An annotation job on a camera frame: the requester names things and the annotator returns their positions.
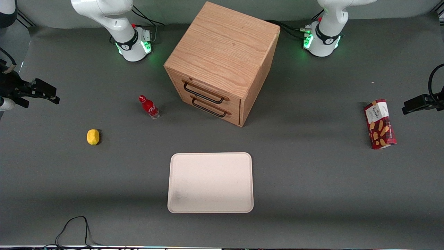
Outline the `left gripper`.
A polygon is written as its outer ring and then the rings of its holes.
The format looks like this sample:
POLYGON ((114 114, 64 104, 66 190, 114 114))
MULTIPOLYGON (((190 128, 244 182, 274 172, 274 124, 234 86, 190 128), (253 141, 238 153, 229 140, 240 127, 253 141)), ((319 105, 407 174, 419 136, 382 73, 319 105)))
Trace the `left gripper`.
MULTIPOLYGON (((444 110, 444 94, 435 93, 432 95, 432 100, 434 102, 434 108, 439 112, 444 110)), ((404 102, 402 112, 404 115, 410 114, 412 112, 420 111, 426 107, 431 107, 432 101, 430 100, 430 95, 422 94, 418 97, 412 98, 404 102)))

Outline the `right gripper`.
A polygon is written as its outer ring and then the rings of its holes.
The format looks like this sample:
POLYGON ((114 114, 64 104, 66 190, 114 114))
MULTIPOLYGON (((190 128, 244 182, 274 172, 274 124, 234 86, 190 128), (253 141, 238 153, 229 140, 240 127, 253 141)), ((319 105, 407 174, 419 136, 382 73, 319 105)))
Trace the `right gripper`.
POLYGON ((46 99, 56 105, 60 103, 57 89, 49 83, 36 78, 33 82, 24 81, 17 72, 0 73, 1 108, 14 108, 16 105, 28 108, 29 101, 23 97, 46 99))

